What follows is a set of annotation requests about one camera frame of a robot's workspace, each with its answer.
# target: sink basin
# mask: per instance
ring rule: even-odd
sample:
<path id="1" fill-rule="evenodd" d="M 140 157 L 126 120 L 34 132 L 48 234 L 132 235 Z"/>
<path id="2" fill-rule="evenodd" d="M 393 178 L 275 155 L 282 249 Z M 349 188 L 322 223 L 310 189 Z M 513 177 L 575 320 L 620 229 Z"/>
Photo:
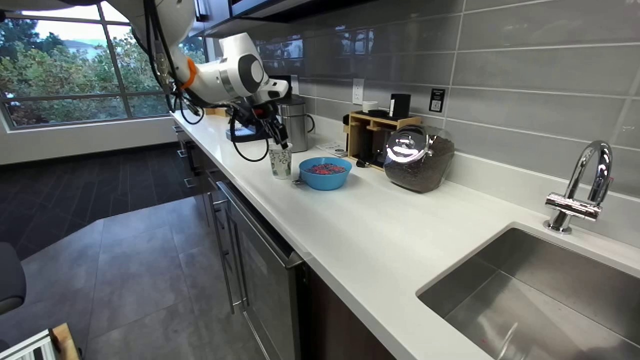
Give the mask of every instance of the sink basin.
<path id="1" fill-rule="evenodd" d="M 494 359 L 640 359 L 640 279 L 520 229 L 418 298 Z"/>

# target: floor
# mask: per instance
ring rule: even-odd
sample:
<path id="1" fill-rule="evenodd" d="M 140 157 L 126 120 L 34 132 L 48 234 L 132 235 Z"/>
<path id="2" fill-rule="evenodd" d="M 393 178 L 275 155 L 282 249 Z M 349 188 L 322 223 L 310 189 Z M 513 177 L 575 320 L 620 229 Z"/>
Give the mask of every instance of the floor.
<path id="1" fill-rule="evenodd" d="M 98 219 L 192 194 L 178 143 L 0 168 L 0 240 L 21 259 Z"/>
<path id="2" fill-rule="evenodd" d="M 87 360 L 263 359 L 229 313 L 201 206 L 190 197 L 108 217 L 27 258 L 26 303 L 0 316 L 0 339 L 67 322 Z"/>

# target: chair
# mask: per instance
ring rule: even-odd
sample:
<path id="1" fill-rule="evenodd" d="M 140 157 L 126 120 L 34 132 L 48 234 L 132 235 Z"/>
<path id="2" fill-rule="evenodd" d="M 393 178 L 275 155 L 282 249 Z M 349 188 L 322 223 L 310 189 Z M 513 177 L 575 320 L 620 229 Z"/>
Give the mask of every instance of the chair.
<path id="1" fill-rule="evenodd" d="M 0 243 L 0 316 L 20 307 L 27 294 L 27 280 L 20 259 L 9 243 Z M 0 340 L 0 352 L 9 344 Z"/>

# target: faucet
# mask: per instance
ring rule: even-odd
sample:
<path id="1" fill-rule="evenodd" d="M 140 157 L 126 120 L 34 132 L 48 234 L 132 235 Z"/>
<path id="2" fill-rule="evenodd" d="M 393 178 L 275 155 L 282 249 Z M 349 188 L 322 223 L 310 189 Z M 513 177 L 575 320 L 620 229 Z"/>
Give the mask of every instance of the faucet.
<path id="1" fill-rule="evenodd" d="M 596 177 L 589 191 L 588 201 L 574 199 L 575 192 L 580 185 L 580 179 L 584 175 L 584 171 L 589 160 L 595 153 L 598 153 L 598 168 L 596 169 Z M 597 140 L 589 144 L 580 155 L 578 163 L 575 165 L 569 186 L 567 186 L 564 195 L 558 193 L 550 193 L 547 196 L 545 205 L 554 211 L 551 218 L 544 222 L 547 229 L 553 230 L 561 234 L 571 234 L 571 217 L 578 217 L 595 221 L 602 211 L 600 204 L 607 195 L 607 190 L 613 178 L 611 177 L 612 158 L 611 147 L 605 141 Z"/>

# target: white countertop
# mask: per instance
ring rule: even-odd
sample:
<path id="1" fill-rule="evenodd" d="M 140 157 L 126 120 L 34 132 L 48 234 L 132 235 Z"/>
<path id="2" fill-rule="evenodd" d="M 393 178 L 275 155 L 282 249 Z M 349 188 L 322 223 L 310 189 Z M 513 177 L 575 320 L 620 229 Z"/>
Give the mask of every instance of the white countertop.
<path id="1" fill-rule="evenodd" d="M 510 227 L 640 277 L 640 249 L 576 228 L 560 237 L 542 228 L 548 214 L 448 181 L 416 194 L 383 172 L 355 166 L 338 190 L 297 187 L 275 179 L 268 158 L 240 158 L 225 137 L 227 119 L 208 115 L 197 125 L 179 114 L 176 119 L 398 360 L 490 359 L 416 294 Z M 239 148 L 256 158 L 265 145 Z M 302 160 L 316 156 L 326 153 L 311 148 L 293 154 L 293 177 Z"/>

